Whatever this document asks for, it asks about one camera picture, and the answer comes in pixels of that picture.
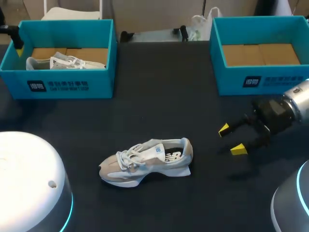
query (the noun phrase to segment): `dark tabletop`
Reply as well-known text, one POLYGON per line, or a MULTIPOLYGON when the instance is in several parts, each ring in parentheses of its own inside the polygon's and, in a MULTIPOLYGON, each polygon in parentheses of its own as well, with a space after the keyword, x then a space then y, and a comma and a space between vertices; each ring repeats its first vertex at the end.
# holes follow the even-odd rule
MULTIPOLYGON (((276 188, 308 158, 308 127, 278 135, 256 152, 259 173, 245 158, 219 156, 226 143, 256 135, 240 129, 221 139, 227 121, 250 110, 249 96, 219 97, 208 42, 118 45, 114 98, 14 101, 0 83, 0 130, 25 131, 60 154, 74 195, 77 232, 274 232, 270 202, 276 188), (151 175, 137 188, 101 182, 108 156, 156 139, 187 137, 192 175, 151 175)), ((0 47, 0 57, 6 46, 0 47)))

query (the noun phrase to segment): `plastic bag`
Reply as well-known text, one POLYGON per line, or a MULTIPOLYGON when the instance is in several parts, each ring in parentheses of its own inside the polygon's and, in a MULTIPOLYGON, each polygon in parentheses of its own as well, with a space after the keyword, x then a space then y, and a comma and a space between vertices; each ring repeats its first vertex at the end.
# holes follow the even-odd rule
POLYGON ((209 11, 207 18, 200 15, 193 16, 191 18, 191 33, 189 40, 209 40, 211 36, 212 19, 215 17, 223 17, 218 7, 213 7, 209 11))

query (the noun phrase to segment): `led light ring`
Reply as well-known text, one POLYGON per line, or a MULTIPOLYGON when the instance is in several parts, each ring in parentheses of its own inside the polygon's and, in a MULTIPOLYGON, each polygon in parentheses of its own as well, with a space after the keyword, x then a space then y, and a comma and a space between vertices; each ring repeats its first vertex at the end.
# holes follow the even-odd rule
POLYGON ((63 226, 62 229, 60 230, 60 232, 63 232, 64 229, 66 228, 66 226, 68 225, 69 219, 70 219, 71 214, 72 214, 72 210, 73 210, 73 194, 72 194, 72 204, 71 204, 70 214, 69 214, 69 216, 68 216, 68 219, 67 219, 66 223, 64 224, 64 226, 63 226))
POLYGON ((298 193, 300 202, 301 202, 301 204, 303 205, 304 210, 306 211, 307 215, 309 216, 309 209, 308 209, 308 207, 306 206, 306 203, 305 203, 305 201, 304 201, 303 196, 301 195, 301 192, 300 192, 300 184, 299 184, 299 177, 300 177, 301 170, 303 169, 304 165, 305 165, 307 162, 308 162, 308 161, 306 161, 306 162, 300 167, 300 169, 298 170, 297 178, 296 178, 296 186, 297 186, 297 193, 298 193))

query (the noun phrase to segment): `shoe heel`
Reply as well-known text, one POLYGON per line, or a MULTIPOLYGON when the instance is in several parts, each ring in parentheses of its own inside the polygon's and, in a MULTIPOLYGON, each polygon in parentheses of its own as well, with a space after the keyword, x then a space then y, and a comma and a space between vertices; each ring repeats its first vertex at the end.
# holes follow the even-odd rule
POLYGON ((169 169, 169 170, 161 170, 159 171, 160 173, 166 175, 166 176, 171 176, 171 177, 177 177, 177 176, 186 176, 190 175, 190 169, 188 166, 184 168, 175 168, 175 169, 169 169))

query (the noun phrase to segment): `shoe insole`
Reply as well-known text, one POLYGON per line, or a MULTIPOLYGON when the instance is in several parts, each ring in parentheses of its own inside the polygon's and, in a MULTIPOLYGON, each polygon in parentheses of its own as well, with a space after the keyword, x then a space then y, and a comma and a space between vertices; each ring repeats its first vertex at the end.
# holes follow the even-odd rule
POLYGON ((165 162, 176 161, 183 156, 183 148, 175 147, 170 149, 165 149, 165 162))

